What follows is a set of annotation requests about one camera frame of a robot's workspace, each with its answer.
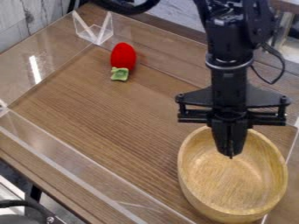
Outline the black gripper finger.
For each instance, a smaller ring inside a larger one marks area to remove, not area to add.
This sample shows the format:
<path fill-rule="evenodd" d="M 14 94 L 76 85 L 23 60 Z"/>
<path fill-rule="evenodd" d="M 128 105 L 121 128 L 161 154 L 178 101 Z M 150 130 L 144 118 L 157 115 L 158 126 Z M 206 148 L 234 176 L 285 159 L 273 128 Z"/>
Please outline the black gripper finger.
<path fill-rule="evenodd" d="M 218 119 L 210 121 L 210 131 L 217 147 L 217 151 L 224 156 L 229 156 L 229 125 Z"/>
<path fill-rule="evenodd" d="M 248 134 L 248 120 L 246 119 L 236 120 L 230 124 L 229 132 L 230 132 L 229 157 L 233 158 L 242 151 L 244 142 L 246 140 L 246 134 Z"/>

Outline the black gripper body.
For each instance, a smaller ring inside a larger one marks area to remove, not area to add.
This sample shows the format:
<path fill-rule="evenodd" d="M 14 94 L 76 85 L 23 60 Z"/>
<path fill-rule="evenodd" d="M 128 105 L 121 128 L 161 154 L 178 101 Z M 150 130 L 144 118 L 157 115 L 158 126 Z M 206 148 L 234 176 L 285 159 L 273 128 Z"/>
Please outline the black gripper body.
<path fill-rule="evenodd" d="M 260 89 L 250 84 L 246 92 L 222 93 L 212 96 L 212 87 L 174 96 L 178 105 L 180 123 L 205 123 L 213 119 L 225 123 L 246 120 L 246 125 L 285 125 L 285 108 L 290 99 L 273 91 Z"/>

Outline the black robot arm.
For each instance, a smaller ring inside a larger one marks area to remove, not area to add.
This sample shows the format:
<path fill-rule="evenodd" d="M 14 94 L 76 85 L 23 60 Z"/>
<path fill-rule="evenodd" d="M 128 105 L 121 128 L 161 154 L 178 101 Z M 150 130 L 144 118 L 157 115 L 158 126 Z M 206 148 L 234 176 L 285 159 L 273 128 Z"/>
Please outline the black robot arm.
<path fill-rule="evenodd" d="M 289 98 L 248 82 L 257 48 L 282 57 L 266 43 L 274 34 L 276 15 L 266 0 L 192 1 L 206 34 L 210 85 L 174 96 L 177 120 L 206 124 L 218 153 L 232 158 L 241 153 L 253 126 L 285 125 Z"/>

